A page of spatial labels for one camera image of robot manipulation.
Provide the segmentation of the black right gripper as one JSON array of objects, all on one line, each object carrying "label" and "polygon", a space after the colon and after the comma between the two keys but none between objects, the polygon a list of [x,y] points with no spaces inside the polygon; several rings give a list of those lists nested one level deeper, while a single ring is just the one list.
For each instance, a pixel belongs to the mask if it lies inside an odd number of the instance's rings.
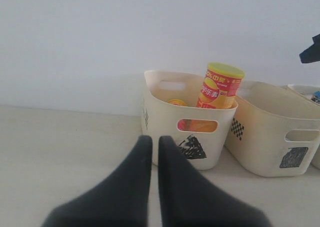
[{"label": "black right gripper", "polygon": [[320,34],[312,38],[313,44],[299,54],[302,64],[310,64],[320,61]]}]

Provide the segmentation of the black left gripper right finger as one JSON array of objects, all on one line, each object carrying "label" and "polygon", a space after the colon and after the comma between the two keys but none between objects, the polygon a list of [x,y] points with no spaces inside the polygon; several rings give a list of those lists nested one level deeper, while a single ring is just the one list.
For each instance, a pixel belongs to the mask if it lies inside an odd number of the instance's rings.
[{"label": "black left gripper right finger", "polygon": [[260,209],[206,179],[171,136],[161,136],[158,141],[158,190],[164,227],[272,226]]}]

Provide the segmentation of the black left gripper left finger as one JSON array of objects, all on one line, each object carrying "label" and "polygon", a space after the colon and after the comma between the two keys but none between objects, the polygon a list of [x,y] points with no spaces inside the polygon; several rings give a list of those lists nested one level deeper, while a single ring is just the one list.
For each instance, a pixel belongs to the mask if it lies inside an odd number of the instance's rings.
[{"label": "black left gripper left finger", "polygon": [[153,141],[141,135],[123,162],[84,194],[54,208],[44,227],[146,227]]}]

